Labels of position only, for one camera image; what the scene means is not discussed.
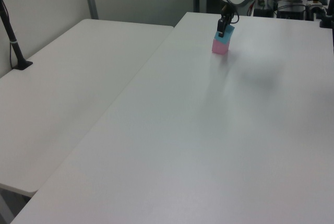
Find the dark robot gripper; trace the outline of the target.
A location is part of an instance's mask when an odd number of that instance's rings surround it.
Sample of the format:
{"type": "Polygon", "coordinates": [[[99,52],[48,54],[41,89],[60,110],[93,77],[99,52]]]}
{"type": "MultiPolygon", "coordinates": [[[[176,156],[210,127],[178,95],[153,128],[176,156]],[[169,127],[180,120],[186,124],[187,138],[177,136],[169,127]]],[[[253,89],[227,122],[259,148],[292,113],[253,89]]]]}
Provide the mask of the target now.
{"type": "Polygon", "coordinates": [[[223,38],[225,29],[227,27],[227,21],[228,25],[232,23],[234,17],[234,8],[232,5],[229,3],[225,3],[223,5],[223,8],[221,10],[221,19],[218,20],[218,25],[217,25],[217,32],[218,36],[223,38]]]}

